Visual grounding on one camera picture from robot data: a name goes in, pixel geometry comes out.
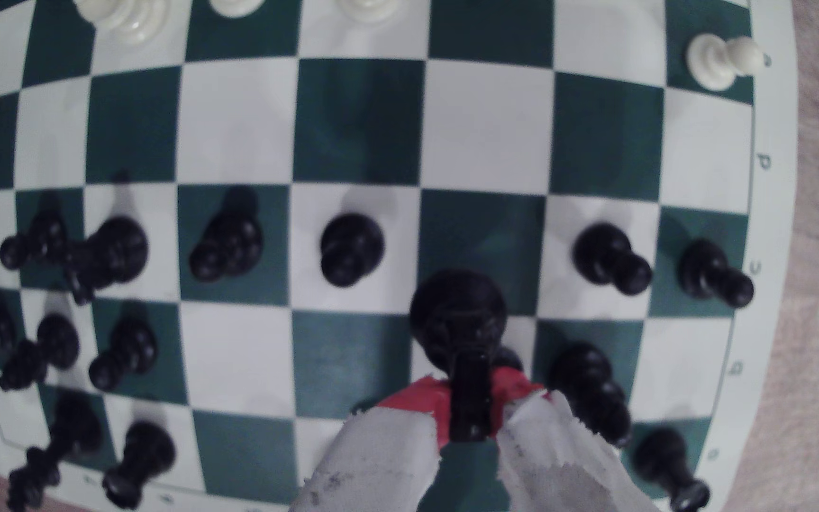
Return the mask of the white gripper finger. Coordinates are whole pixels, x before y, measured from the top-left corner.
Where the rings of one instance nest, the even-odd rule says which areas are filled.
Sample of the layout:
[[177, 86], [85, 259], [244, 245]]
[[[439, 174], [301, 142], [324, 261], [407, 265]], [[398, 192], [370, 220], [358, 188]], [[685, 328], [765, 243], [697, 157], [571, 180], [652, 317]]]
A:
[[514, 368], [494, 369], [491, 380], [498, 479], [512, 511], [658, 511], [564, 394]]
[[450, 387], [424, 377], [351, 416], [290, 511], [416, 511], [449, 444]]

